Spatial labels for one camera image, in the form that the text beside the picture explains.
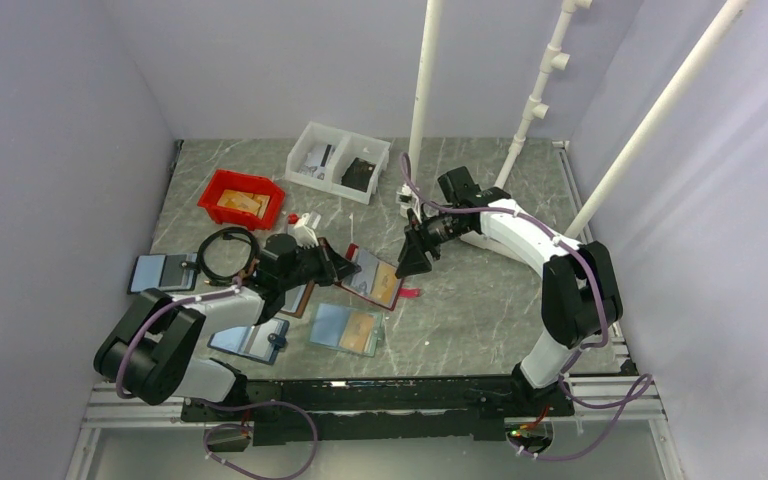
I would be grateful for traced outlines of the red card holder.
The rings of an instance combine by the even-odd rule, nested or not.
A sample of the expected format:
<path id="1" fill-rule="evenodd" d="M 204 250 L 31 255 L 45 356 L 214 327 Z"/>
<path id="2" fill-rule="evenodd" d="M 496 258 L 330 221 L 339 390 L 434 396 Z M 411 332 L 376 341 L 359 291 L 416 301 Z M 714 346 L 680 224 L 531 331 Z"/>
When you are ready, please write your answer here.
<path id="1" fill-rule="evenodd" d="M 345 257 L 357 271 L 343 279 L 339 286 L 373 305 L 393 311 L 399 300 L 422 295 L 420 288 L 404 286 L 404 280 L 396 277 L 394 265 L 354 243 L 348 246 Z"/>

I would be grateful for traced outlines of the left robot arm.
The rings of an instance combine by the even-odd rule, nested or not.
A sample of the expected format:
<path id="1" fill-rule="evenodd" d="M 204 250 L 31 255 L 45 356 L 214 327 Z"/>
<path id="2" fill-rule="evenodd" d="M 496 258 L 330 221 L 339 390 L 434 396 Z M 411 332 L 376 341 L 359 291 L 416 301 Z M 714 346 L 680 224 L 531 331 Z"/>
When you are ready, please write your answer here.
<path id="1" fill-rule="evenodd" d="M 93 368 L 122 399 L 158 405 L 191 398 L 221 419 L 235 419 L 247 406 L 247 378 L 226 362 L 196 357 L 199 340 L 266 323 L 283 309 L 287 292 L 310 283 L 332 286 L 358 270 L 323 237 L 303 245 L 290 234 L 274 234 L 221 290 L 139 293 L 101 343 Z"/>

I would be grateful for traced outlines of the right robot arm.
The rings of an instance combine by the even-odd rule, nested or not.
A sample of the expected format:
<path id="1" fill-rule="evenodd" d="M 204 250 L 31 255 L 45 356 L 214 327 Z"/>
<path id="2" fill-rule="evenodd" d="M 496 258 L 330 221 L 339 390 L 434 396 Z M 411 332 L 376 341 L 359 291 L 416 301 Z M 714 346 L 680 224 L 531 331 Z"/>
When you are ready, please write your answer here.
<path id="1" fill-rule="evenodd" d="M 539 275 L 542 332 L 514 367 L 510 391 L 515 409 L 534 415 L 580 353 L 604 346 L 610 326 L 623 316 L 610 252 L 600 242 L 581 243 L 549 228 L 504 190 L 481 188 L 465 167 L 441 175 L 438 185 L 447 203 L 436 205 L 435 215 L 421 207 L 406 211 L 396 275 L 430 272 L 441 245 L 468 233 L 502 245 Z"/>

